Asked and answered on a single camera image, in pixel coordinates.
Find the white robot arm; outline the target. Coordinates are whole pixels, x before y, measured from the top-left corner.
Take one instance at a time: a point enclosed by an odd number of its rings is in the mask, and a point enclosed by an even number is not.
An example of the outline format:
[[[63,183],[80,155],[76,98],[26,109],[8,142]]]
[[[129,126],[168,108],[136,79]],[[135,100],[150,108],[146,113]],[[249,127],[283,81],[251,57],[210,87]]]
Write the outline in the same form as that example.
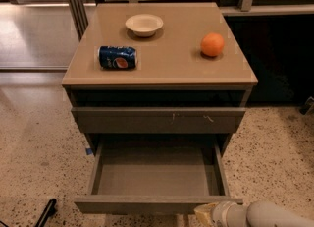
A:
[[[233,201],[202,204],[194,209],[204,227],[314,227],[314,221],[268,201],[248,206]]]

